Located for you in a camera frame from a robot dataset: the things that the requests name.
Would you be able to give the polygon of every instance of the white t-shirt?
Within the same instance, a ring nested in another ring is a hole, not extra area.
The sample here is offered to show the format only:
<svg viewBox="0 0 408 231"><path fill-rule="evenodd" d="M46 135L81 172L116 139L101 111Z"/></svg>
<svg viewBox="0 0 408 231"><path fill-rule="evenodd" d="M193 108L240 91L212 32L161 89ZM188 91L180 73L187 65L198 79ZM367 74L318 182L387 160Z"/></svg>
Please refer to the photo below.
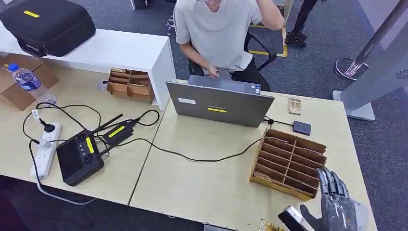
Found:
<svg viewBox="0 0 408 231"><path fill-rule="evenodd" d="M249 24L262 20L255 0L222 0L212 12L205 2L177 0L174 7L176 42L193 47L217 69L244 70L252 55L243 50Z"/></svg>

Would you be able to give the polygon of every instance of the yellow label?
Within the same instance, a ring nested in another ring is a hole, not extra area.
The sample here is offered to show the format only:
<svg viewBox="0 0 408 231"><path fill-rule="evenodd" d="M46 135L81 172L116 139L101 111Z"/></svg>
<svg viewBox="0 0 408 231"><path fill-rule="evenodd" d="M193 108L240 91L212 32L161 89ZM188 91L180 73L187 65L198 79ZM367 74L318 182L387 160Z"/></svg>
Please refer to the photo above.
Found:
<svg viewBox="0 0 408 231"><path fill-rule="evenodd" d="M92 143L90 142L90 138L87 137L86 140L87 140L87 145L88 145L88 148L89 148L89 152L90 152L91 154L94 153Z"/></svg>
<svg viewBox="0 0 408 231"><path fill-rule="evenodd" d="M226 110L221 110L221 109L216 109L216 108L211 108L211 107L209 107L209 108L207 108L207 109L210 110L210 111L214 111L214 112L224 112L224 113L227 113Z"/></svg>
<svg viewBox="0 0 408 231"><path fill-rule="evenodd" d="M116 135L118 132L122 131L123 129L125 129L125 126L121 126L120 128L118 128L116 131L112 132L111 134L109 134L109 138L112 138L114 135Z"/></svg>
<svg viewBox="0 0 408 231"><path fill-rule="evenodd" d="M27 15L30 15L31 17L35 17L35 18L38 18L38 17L39 17L38 14L33 13L33 12L30 12L30 11L24 11L24 13L27 14Z"/></svg>

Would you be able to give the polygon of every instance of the blue label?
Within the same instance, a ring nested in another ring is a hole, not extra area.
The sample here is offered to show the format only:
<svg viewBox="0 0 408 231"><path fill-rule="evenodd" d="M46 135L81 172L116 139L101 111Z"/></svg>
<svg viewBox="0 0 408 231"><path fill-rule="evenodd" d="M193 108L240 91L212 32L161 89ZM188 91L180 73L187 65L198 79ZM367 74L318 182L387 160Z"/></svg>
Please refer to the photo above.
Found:
<svg viewBox="0 0 408 231"><path fill-rule="evenodd" d="M41 82L37 77L33 76L33 78L30 81L26 83L19 83L18 85L20 85L20 87L26 91L35 91L39 87L41 87Z"/></svg>

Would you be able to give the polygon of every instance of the black carrying case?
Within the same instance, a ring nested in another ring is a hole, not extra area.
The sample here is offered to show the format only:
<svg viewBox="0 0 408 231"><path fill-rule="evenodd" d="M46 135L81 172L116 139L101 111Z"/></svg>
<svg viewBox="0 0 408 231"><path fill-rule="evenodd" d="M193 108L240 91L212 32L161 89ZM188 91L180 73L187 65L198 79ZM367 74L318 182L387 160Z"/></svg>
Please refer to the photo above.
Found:
<svg viewBox="0 0 408 231"><path fill-rule="evenodd" d="M66 0L26 0L2 14L4 27L25 52L64 56L95 34L84 7Z"/></svg>

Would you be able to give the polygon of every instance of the laptop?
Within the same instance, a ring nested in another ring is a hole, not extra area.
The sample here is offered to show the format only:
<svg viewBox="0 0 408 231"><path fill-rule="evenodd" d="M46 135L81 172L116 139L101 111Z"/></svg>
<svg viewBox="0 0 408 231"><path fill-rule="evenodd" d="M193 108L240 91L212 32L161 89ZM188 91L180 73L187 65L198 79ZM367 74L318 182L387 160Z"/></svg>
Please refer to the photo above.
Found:
<svg viewBox="0 0 408 231"><path fill-rule="evenodd" d="M257 84L233 80L191 75L188 84L166 84L177 114L254 128L275 99L256 93Z"/></svg>

